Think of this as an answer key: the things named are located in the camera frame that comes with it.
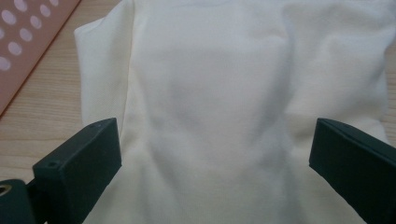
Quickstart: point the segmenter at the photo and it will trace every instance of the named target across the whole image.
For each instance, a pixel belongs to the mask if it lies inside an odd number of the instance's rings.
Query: wooden table
[[[74,30],[104,17],[119,0],[82,0],[0,119],[0,180],[33,178],[31,167],[82,128]],[[396,44],[389,49],[389,113],[396,146]]]

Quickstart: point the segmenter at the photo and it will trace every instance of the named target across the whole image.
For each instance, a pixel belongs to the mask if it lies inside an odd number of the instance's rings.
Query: white cloth
[[[308,167],[318,117],[381,140],[394,0],[123,0],[76,30],[123,166],[86,223],[363,223]]]

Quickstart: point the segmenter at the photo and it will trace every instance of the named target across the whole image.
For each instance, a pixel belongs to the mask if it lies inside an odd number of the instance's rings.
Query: screw hole
[[[50,161],[48,164],[47,164],[47,167],[48,168],[57,168],[59,166],[59,162],[58,161]]]

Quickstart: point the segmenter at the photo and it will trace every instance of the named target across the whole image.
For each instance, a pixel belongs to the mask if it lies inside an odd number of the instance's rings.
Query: hole
[[[29,42],[33,39],[32,33],[28,29],[25,29],[25,28],[21,28],[20,36],[21,36],[22,40],[24,40],[26,42]]]
[[[55,7],[59,6],[59,0],[49,0],[49,1],[50,1],[50,3],[51,3],[53,6],[55,6]]]
[[[0,57],[0,70],[1,71],[7,71],[11,68],[11,62],[9,59]]]
[[[10,186],[10,185],[0,185],[0,197],[9,193],[9,191],[11,189],[12,189],[12,186]]]
[[[15,7],[22,12],[27,10],[27,4],[24,0],[14,0]]]
[[[22,53],[22,47],[20,44],[17,44],[15,42],[10,42],[8,44],[8,50],[10,53],[12,53],[13,55],[20,55]]]
[[[59,166],[59,164],[60,164],[59,161],[50,161],[50,162],[47,164],[47,167],[48,167],[48,168],[57,168],[57,167]]]
[[[8,10],[3,10],[1,12],[1,17],[8,25],[13,25],[17,23],[17,18],[15,17],[15,15]]]
[[[30,23],[35,27],[37,30],[41,28],[42,23],[41,20],[37,16],[32,16],[30,18]]]
[[[2,28],[0,28],[0,39],[3,39],[4,36],[6,35],[6,32]]]
[[[41,5],[40,6],[40,12],[41,12],[41,15],[43,15],[45,17],[49,17],[50,16],[50,9],[46,5]]]

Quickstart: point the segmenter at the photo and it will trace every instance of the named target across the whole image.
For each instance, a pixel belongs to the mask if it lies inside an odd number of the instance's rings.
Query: white garment
[[[381,140],[395,0],[123,0],[76,30],[123,166],[86,223],[363,223],[308,167],[318,117]]]

